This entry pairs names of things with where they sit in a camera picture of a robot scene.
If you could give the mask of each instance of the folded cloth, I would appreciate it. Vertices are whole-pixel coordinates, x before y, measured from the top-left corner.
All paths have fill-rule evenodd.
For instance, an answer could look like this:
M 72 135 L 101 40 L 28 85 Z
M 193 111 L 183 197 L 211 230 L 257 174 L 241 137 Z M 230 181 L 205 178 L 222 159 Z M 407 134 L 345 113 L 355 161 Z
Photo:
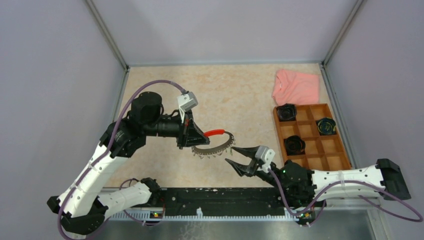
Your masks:
M 280 69 L 275 75 L 272 97 L 278 106 L 317 104 L 320 101 L 320 77 L 296 71 Z

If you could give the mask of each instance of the gray panel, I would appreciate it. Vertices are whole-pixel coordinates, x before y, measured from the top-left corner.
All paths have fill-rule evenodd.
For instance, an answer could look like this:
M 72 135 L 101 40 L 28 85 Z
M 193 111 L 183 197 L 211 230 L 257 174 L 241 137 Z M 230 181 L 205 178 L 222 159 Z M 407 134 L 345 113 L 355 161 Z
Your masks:
M 322 61 L 355 0 L 95 0 L 129 65 Z
M 83 1 L 0 3 L 0 239 L 60 239 L 46 201 L 87 163 L 123 69 Z
M 424 1 L 368 1 L 328 66 L 359 167 L 389 158 L 424 213 Z M 412 217 L 396 202 L 383 206 Z M 387 216 L 394 239 L 423 225 Z
M 163 222 L 143 227 L 134 221 L 111 221 L 101 240 L 372 240 L 366 211 L 327 211 L 311 228 L 295 222 Z

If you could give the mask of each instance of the metal frame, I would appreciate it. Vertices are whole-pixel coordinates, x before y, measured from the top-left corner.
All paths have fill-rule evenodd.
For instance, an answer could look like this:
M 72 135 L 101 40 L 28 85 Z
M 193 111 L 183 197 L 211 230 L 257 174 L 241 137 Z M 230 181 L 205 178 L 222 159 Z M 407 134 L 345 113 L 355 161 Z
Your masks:
M 110 50 L 113 52 L 116 59 L 119 61 L 122 68 L 125 70 L 124 76 L 122 78 L 122 85 L 120 89 L 120 93 L 118 96 L 118 99 L 116 100 L 116 105 L 114 106 L 114 115 L 113 120 L 115 120 L 118 117 L 121 103 L 123 100 L 123 95 L 125 91 L 125 87 L 127 84 L 127 80 L 130 73 L 130 66 L 126 63 L 124 57 L 122 56 L 113 36 L 109 32 L 105 22 L 103 21 L 99 11 L 97 10 L 93 0 L 84 0 L 86 3 L 86 6 L 90 13 L 93 16 L 93 20 L 96 22 L 99 30 L 101 31 L 105 41 L 110 47 Z M 339 100 L 337 98 L 337 94 L 335 92 L 335 89 L 332 84 L 332 80 L 330 79 L 330 76 L 327 72 L 327 66 L 330 63 L 330 61 L 333 58 L 334 53 L 338 49 L 339 45 L 345 38 L 347 32 L 349 31 L 353 21 L 358 15 L 358 12 L 364 7 L 364 3 L 366 0 L 357 0 L 352 11 L 350 12 L 349 16 L 347 17 L 345 23 L 343 24 L 339 34 L 337 35 L 336 39 L 334 40 L 334 43 L 332 44 L 331 48 L 329 49 L 327 55 L 325 56 L 324 60 L 322 62 L 319 62 L 319 67 L 321 69 L 321 74 L 325 83 L 325 87 L 327 89 L 330 102 L 333 107 L 335 118 L 337 119 L 337 126 L 339 131 L 341 132 L 341 138 L 343 141 L 343 144 L 346 148 L 347 155 L 354 167 L 358 166 L 357 163 L 357 156 L 354 151 L 354 147 L 351 144 L 350 141 L 350 135 L 348 128 L 346 126 L 345 118 L 343 116 Z M 104 188 L 102 190 L 102 193 L 108 193 L 108 192 L 114 192 L 116 191 L 116 188 Z M 378 211 L 377 209 L 374 209 L 368 203 L 364 202 L 361 199 L 329 199 L 327 201 L 328 204 L 328 210 L 367 210 L 368 216 L 370 219 L 371 228 L 374 232 L 374 237 L 376 240 L 391 240 L 391 233 L 388 228 L 388 224 L 385 218 L 385 215 Z

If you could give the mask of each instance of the gray wall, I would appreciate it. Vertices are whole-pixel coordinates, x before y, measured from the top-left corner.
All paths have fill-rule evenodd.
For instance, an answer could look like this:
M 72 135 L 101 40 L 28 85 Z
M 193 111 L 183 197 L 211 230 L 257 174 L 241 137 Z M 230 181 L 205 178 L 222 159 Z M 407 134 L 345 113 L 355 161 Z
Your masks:
M 324 59 L 355 0 L 95 0 L 129 65 Z
M 123 77 L 83 1 L 0 3 L 0 239 L 60 239 L 46 201 L 87 163 Z
M 329 65 L 361 166 L 398 163 L 424 214 L 424 1 L 368 1 Z M 395 202 L 397 213 L 412 216 Z M 422 223 L 387 216 L 394 239 L 423 239 Z

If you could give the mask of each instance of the wooden tray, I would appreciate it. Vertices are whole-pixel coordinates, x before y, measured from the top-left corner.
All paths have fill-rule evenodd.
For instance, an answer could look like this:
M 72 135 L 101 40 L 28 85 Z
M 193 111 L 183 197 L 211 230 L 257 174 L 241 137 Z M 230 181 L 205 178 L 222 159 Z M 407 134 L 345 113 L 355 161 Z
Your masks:
M 283 163 L 292 160 L 307 169 L 322 171 L 349 170 L 351 164 L 343 147 L 339 132 L 334 135 L 320 135 L 316 121 L 333 118 L 327 104 L 296 105 L 294 121 L 279 121 L 277 107 L 273 115 L 278 134 Z M 305 154 L 287 156 L 284 140 L 298 135 L 305 142 Z

